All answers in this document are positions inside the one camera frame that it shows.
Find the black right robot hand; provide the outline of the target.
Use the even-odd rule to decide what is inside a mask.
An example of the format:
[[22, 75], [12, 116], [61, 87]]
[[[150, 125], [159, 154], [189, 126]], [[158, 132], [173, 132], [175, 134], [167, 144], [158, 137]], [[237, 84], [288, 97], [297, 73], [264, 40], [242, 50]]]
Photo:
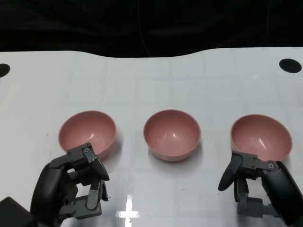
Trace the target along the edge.
[[[247, 179], [259, 177], [269, 205], [264, 205], [260, 198], [249, 197]], [[256, 218], [270, 215], [281, 218], [286, 226], [302, 221], [303, 195], [281, 161], [262, 161], [257, 155], [233, 151], [218, 190], [224, 191], [232, 184], [238, 214]]]

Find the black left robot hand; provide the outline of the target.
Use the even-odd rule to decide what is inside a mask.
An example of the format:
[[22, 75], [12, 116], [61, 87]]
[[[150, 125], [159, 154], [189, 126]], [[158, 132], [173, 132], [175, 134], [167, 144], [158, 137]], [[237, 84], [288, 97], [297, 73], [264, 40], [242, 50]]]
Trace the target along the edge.
[[49, 162], [37, 181], [30, 213], [40, 227], [59, 227], [64, 220], [102, 214], [108, 201], [108, 172], [90, 143], [74, 147]]

